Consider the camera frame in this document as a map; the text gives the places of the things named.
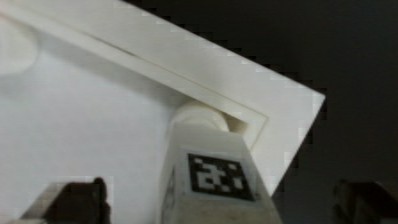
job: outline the white molding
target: white molding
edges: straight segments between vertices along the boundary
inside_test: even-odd
[[[0,13],[247,123],[272,194],[325,96],[117,0],[0,0]]]

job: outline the black object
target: black object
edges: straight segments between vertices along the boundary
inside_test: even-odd
[[[65,185],[42,219],[49,224],[110,224],[106,185],[101,178],[92,183]]]
[[[334,196],[337,198],[336,223],[398,223],[398,202],[375,182],[341,181],[334,189]]]

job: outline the dark background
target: dark background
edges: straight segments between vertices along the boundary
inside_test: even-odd
[[[273,201],[332,223],[339,179],[398,182],[398,1],[128,1],[327,95]]]

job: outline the white panel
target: white panel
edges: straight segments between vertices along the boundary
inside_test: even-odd
[[[53,35],[62,31],[65,24],[74,29],[74,34],[85,35],[87,46],[80,42],[80,47],[121,65],[126,66],[126,60],[119,56],[112,58],[112,54],[128,52],[137,55],[153,67],[160,66],[156,69],[169,71],[161,74],[169,75],[163,77],[172,81],[167,83],[160,73],[153,76],[144,71],[138,60],[140,74],[195,98],[204,95],[204,99],[199,100],[224,112],[238,114],[243,121],[252,122],[250,130],[259,130],[259,133],[254,141],[247,143],[248,146],[254,143],[252,155],[272,194],[320,110],[323,95],[121,1],[17,0],[17,2],[48,16],[48,21],[60,22],[58,28],[49,22],[44,25],[33,23],[33,20],[30,22],[26,13],[14,14],[17,19],[41,29],[51,27],[46,32]],[[12,10],[5,6],[3,4],[1,10],[10,15]],[[78,42],[71,35],[62,39]],[[117,47],[113,51],[92,48],[90,44],[97,40]]]
[[[0,77],[0,223],[53,182],[108,185],[113,223],[151,223],[170,116],[186,96],[39,34],[32,69]]]

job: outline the qr code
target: qr code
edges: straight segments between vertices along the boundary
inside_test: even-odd
[[[254,201],[240,162],[188,154],[188,167],[193,192]]]
[[[165,190],[165,197],[163,197],[163,205],[161,205],[161,224],[165,224],[169,221],[170,210],[176,204],[176,201],[174,201],[176,190],[174,189],[176,189],[176,183],[174,183],[174,169],[172,169],[167,190]]]

